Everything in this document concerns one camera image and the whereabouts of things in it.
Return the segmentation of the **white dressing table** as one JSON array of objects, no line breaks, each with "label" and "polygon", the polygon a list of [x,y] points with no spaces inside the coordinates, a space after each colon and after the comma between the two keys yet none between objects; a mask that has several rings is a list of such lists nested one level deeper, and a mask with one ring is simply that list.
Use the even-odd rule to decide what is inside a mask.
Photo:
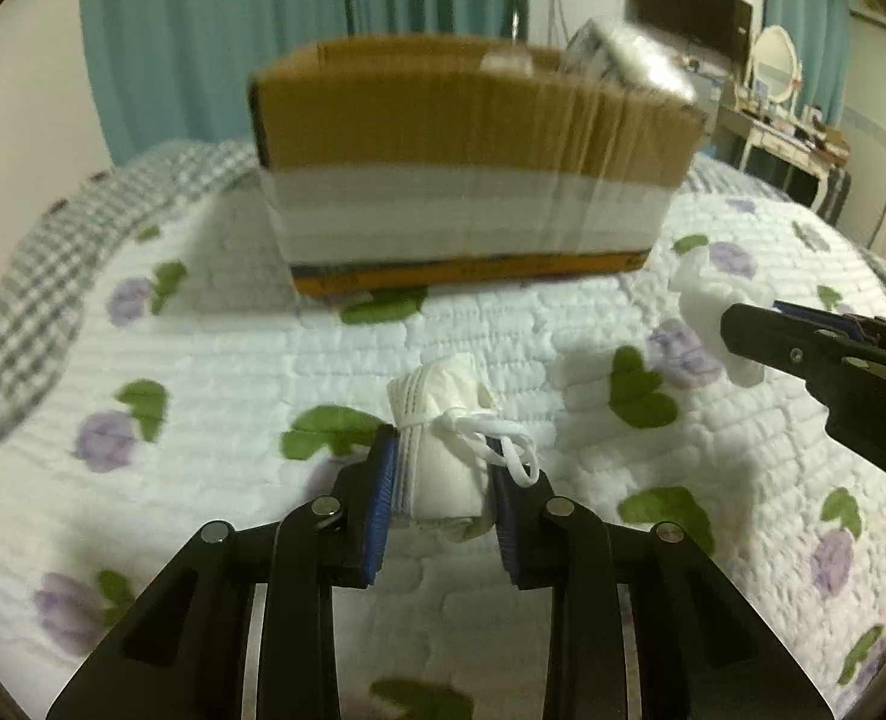
[{"label": "white dressing table", "polygon": [[833,154],[818,148],[813,140],[789,135],[745,110],[720,104],[711,145],[721,161],[726,161],[740,172],[747,171],[755,151],[783,163],[786,166],[785,193],[789,192],[789,184],[796,172],[806,174],[815,181],[810,210],[824,220],[835,213],[838,188],[843,185],[841,177],[845,171]]}]

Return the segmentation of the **black wall television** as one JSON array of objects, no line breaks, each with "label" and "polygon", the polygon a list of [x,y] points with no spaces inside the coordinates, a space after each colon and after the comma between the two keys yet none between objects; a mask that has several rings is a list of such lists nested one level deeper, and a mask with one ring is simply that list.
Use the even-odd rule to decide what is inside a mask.
[{"label": "black wall television", "polygon": [[638,18],[734,64],[749,59],[752,5],[745,0],[636,0]]}]

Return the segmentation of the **white oval vanity mirror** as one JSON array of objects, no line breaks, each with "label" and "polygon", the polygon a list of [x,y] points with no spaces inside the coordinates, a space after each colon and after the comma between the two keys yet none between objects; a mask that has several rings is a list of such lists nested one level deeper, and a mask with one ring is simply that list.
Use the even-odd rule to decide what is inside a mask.
[{"label": "white oval vanity mirror", "polygon": [[765,26],[750,53],[750,89],[768,101],[786,104],[802,82],[801,62],[789,32],[781,25]]}]

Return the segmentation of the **white blue socks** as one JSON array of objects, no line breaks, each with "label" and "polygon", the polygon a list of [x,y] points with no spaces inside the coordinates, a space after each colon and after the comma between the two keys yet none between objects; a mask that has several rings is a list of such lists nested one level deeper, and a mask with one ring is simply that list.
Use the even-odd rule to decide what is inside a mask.
[{"label": "white blue socks", "polygon": [[722,339],[722,314],[737,304],[770,309],[774,293],[766,284],[717,270],[706,247],[690,250],[669,281],[669,289],[678,296],[682,319],[696,333],[737,387],[755,387],[765,380],[760,362],[741,358],[726,348]]}]

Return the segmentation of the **grey checked bedsheet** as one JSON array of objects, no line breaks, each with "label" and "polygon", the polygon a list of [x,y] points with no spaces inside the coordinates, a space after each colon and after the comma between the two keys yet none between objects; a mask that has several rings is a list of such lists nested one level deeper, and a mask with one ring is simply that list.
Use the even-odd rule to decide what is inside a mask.
[{"label": "grey checked bedsheet", "polygon": [[249,142],[163,143],[83,184],[31,228],[0,277],[0,442],[62,374],[85,296],[121,245],[256,169]]}]

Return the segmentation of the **teal window curtain right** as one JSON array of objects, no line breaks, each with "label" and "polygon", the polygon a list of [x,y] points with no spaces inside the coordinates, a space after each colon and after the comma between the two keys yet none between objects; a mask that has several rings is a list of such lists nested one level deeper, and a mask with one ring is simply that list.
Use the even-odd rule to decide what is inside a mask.
[{"label": "teal window curtain right", "polygon": [[845,109],[848,70],[848,0],[765,0],[763,25],[785,28],[802,64],[801,106],[822,111],[838,125]]}]

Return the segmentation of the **white sock with string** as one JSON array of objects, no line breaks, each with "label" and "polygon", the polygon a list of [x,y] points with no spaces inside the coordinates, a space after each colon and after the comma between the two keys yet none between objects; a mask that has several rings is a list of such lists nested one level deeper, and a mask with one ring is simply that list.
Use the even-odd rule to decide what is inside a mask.
[{"label": "white sock with string", "polygon": [[436,359],[391,380],[388,401],[399,431],[397,520],[470,541],[495,523],[488,466],[506,466],[521,486],[536,483],[536,442],[503,415],[474,356]]}]

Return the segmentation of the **floral tissue pack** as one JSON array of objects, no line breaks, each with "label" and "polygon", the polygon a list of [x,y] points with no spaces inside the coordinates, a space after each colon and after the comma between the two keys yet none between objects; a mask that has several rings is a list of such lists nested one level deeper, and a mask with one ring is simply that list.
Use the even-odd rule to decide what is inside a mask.
[{"label": "floral tissue pack", "polygon": [[666,47],[630,23],[587,20],[560,55],[560,70],[594,83],[669,94],[693,106],[696,91]]}]

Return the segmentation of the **white floral quilt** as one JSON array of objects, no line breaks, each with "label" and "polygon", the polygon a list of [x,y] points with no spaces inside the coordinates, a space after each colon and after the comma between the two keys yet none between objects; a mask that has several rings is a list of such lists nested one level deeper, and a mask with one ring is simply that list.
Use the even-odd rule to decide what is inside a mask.
[{"label": "white floral quilt", "polygon": [[404,507],[376,585],[335,600],[345,694],[536,717],[547,598],[462,534],[483,431],[506,422],[561,494],[680,523],[848,710],[886,660],[886,476],[825,434],[800,380],[740,387],[682,310],[706,288],[886,317],[856,245],[745,190],[677,197],[636,273],[349,302],[290,293],[252,193],[143,229],[0,444],[0,681],[43,717],[202,523],[283,517],[392,422]]}]

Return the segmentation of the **open cardboard box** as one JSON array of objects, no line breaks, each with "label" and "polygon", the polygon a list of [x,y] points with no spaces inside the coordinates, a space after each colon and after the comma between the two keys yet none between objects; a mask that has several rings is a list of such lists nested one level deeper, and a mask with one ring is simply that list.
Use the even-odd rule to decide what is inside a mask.
[{"label": "open cardboard box", "polygon": [[669,94],[483,37],[358,36],[249,86],[264,199],[296,291],[636,270],[703,133]]}]

